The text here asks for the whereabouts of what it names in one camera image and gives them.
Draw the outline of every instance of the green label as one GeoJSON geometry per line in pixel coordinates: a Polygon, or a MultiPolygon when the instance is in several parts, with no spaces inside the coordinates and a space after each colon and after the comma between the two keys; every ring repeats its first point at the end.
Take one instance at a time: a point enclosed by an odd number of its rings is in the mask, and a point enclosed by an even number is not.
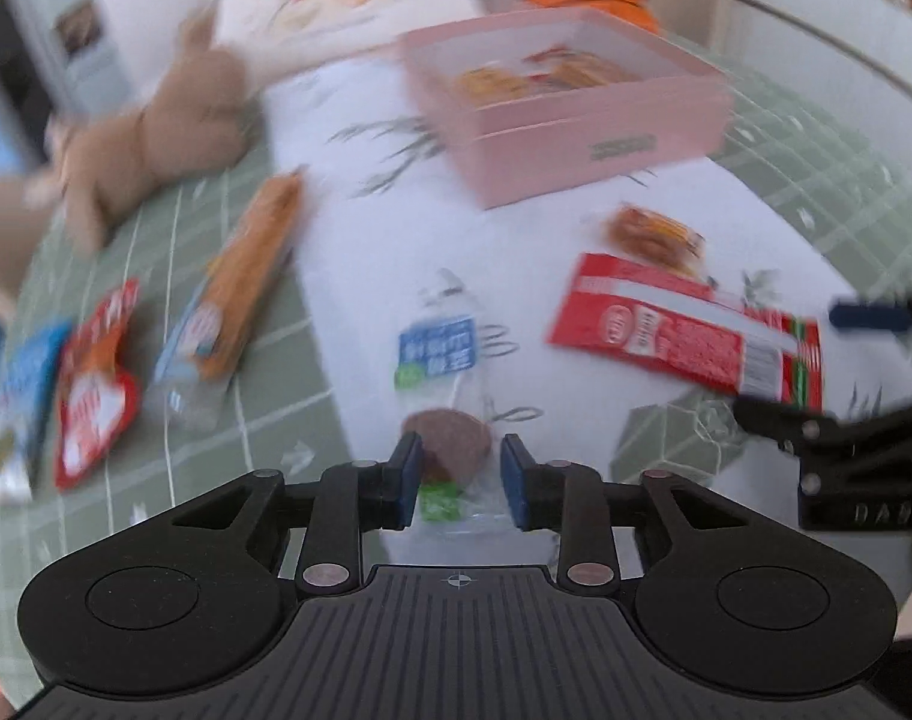
{"type": "Polygon", "coordinates": [[[809,405],[809,370],[799,358],[793,362],[793,401],[800,409],[809,405]]]}
{"type": "Polygon", "coordinates": [[[655,151],[655,135],[632,135],[629,138],[618,138],[614,141],[603,141],[594,143],[589,147],[592,150],[592,161],[600,162],[604,159],[613,159],[613,157],[624,157],[627,154],[635,154],[640,151],[655,151]]]}
{"type": "Polygon", "coordinates": [[[423,485],[419,488],[419,512],[426,522],[459,522],[463,519],[460,489],[452,482],[423,485]]]}
{"type": "Polygon", "coordinates": [[[426,371],[422,365],[417,365],[415,362],[405,362],[400,367],[397,367],[397,373],[395,374],[395,388],[396,389],[413,389],[414,386],[419,386],[426,378],[426,371]]]}

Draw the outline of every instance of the brown stuffed animal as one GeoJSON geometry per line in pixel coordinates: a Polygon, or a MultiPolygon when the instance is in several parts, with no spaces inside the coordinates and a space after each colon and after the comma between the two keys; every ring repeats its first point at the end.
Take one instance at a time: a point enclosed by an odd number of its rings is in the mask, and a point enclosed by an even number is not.
{"type": "Polygon", "coordinates": [[[240,114],[246,63],[211,47],[213,15],[181,30],[181,56],[142,110],[80,127],[53,122],[53,165],[30,189],[32,204],[61,197],[80,251],[96,254],[148,196],[195,173],[236,164],[247,151],[240,114]]]}

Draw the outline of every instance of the red snack package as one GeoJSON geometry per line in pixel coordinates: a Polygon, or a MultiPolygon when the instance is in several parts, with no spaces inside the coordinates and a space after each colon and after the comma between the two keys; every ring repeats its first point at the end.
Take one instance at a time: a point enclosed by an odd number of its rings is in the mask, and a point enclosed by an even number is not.
{"type": "Polygon", "coordinates": [[[584,254],[549,343],[598,351],[726,394],[821,410],[819,325],[749,308],[662,269],[584,254]]]}
{"type": "Polygon", "coordinates": [[[78,485],[139,410],[139,386],[117,360],[138,298],[139,281],[131,279],[109,293],[66,344],[59,375],[59,490],[78,485]]]}

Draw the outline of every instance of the pink box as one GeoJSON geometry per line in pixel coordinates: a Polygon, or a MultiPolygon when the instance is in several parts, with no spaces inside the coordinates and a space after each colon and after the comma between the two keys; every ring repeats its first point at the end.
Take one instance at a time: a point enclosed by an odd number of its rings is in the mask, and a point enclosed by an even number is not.
{"type": "Polygon", "coordinates": [[[724,74],[592,8],[520,10],[402,36],[410,92],[487,208],[717,151],[733,95],[724,74]],[[483,107],[452,88],[459,74],[565,44],[639,81],[483,107]]]}

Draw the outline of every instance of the ribbed black surface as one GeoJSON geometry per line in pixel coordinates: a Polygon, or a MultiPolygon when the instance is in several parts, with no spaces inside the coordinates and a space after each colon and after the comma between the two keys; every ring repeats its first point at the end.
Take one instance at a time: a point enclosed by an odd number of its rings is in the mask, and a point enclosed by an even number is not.
{"type": "Polygon", "coordinates": [[[280,645],[203,693],[145,704],[53,688],[46,720],[898,720],[863,688],[798,702],[715,692],[664,666],[616,604],[536,568],[385,567],[304,605],[280,645]],[[455,581],[464,575],[471,581],[455,581]]]}

